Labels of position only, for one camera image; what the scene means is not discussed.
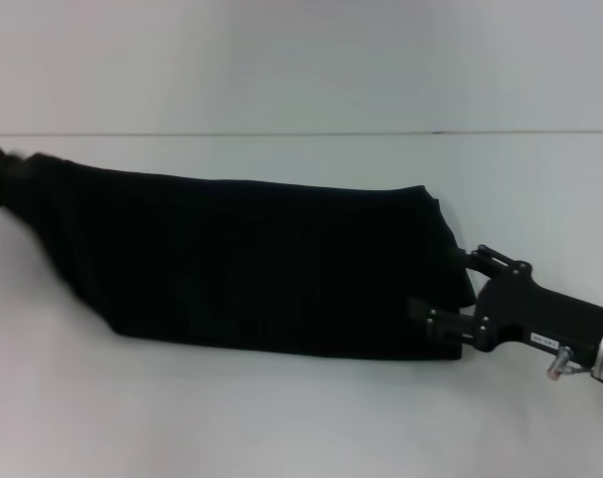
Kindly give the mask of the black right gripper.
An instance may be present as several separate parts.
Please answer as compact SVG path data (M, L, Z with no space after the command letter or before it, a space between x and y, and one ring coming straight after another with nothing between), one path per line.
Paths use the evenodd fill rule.
M435 309L409 300L409 315L429 338L471 345L481 352L511 342L547 353L572 350L574 362L594 362L603 338L603 307L538 286L532 267L486 246L454 248L459 266L490 278L478 294L475 316Z

